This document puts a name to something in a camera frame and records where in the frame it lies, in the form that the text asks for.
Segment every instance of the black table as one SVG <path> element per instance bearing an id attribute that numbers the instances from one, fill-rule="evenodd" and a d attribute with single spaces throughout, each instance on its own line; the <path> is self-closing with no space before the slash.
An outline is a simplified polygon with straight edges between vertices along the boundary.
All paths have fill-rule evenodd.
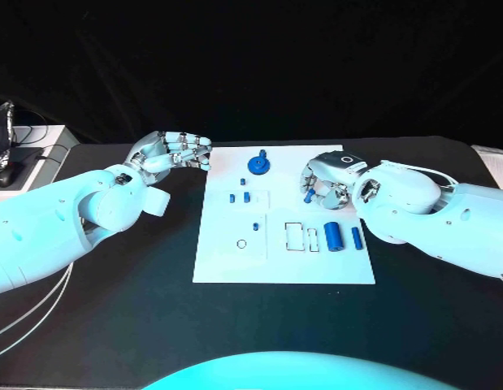
<path id="1" fill-rule="evenodd" d="M 271 145 L 327 143 L 343 143 L 372 165 L 389 159 L 494 186 L 475 152 L 441 137 Z M 127 151 L 128 145 L 78 145 L 58 180 L 120 163 Z M 213 358 L 295 350 L 382 362 L 461 388 L 503 388 L 497 279 L 386 244 L 364 229 L 376 285 L 193 284 L 204 173 L 176 170 L 160 188 L 171 194 L 164 217 L 144 214 L 76 261 L 59 306 L 0 357 L 1 385 L 140 387 Z M 0 327 L 59 275 L 0 295 Z M 39 317 L 0 337 L 0 348 Z"/>

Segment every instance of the small blue piece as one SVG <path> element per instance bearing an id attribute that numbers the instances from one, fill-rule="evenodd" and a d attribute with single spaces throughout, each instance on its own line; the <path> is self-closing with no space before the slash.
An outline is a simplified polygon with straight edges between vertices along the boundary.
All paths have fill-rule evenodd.
<path id="1" fill-rule="evenodd" d="M 344 249 L 337 222 L 327 222 L 324 225 L 324 239 L 327 240 L 327 249 L 330 252 L 338 252 L 338 250 Z"/>
<path id="2" fill-rule="evenodd" d="M 315 193 L 315 190 L 310 188 L 310 191 L 305 194 L 304 203 L 311 203 L 311 196 Z"/>
<path id="3" fill-rule="evenodd" d="M 356 250 L 360 250 L 360 249 L 361 249 L 361 240 L 360 240 L 359 228 L 357 228 L 357 227 L 353 227 L 353 228 L 350 229 L 350 231 L 353 232 L 353 240 L 354 240 L 354 247 L 356 247 Z"/>
<path id="4" fill-rule="evenodd" d="M 266 152 L 261 149 L 259 155 L 248 160 L 248 171 L 253 175 L 262 175 L 268 172 L 271 163 L 266 160 Z"/>

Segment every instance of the white paper sheet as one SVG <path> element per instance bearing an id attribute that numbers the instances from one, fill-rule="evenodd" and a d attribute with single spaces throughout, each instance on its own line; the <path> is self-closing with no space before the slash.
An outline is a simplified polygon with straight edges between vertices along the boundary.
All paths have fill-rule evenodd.
<path id="1" fill-rule="evenodd" d="M 266 151 L 271 169 L 248 172 L 248 160 Z M 249 146 L 215 148 L 204 187 L 194 283 L 373 284 L 366 245 L 354 249 L 351 227 L 359 227 L 354 208 L 325 210 L 304 203 L 298 179 L 311 158 L 343 150 L 340 145 Z M 249 202 L 243 202 L 249 192 Z M 236 196 L 229 203 L 229 195 Z M 324 224 L 337 222 L 344 250 L 330 252 Z M 285 223 L 301 223 L 304 251 L 285 249 Z M 318 252 L 310 251 L 307 229 L 317 231 Z"/>

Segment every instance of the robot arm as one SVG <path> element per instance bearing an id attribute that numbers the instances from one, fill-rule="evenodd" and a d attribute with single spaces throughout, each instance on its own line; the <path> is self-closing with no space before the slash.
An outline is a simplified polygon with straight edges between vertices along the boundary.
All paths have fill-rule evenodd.
<path id="1" fill-rule="evenodd" d="M 343 152 L 330 154 L 333 161 L 354 157 Z M 350 161 L 353 165 L 341 167 L 338 173 L 320 156 L 308 162 L 301 182 L 310 169 L 330 190 L 346 188 L 347 197 L 337 208 L 351 201 L 377 238 L 393 244 L 409 243 L 433 258 L 503 278 L 503 190 L 458 184 L 441 172 L 389 161 L 370 169 L 364 164 L 360 170 L 354 169 L 359 162 Z M 441 175 L 448 185 L 439 186 L 419 171 Z M 323 201 L 320 204 L 334 208 Z"/>
<path id="2" fill-rule="evenodd" d="M 207 171 L 209 152 L 207 138 L 153 132 L 124 164 L 0 202 L 0 293 L 55 273 L 128 229 L 143 211 L 161 216 L 170 195 L 150 185 L 171 168 Z"/>

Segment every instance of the robotic hand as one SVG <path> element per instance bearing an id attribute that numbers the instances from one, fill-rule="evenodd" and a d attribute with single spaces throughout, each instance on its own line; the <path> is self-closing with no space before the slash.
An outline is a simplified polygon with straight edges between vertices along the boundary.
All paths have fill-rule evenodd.
<path id="1" fill-rule="evenodd" d="M 210 169 L 210 140 L 183 132 L 153 132 L 122 164 L 0 202 L 0 293 L 49 276 L 109 236 L 141 211 L 161 216 L 170 195 L 150 187 L 177 167 Z"/>
<path id="2" fill-rule="evenodd" d="M 325 197 L 312 194 L 317 178 L 330 188 Z M 409 243 L 433 258 L 503 279 L 503 190 L 458 184 L 438 171 L 389 161 L 367 169 L 356 156 L 330 152 L 307 163 L 300 192 L 331 210 L 351 201 L 383 241 Z"/>

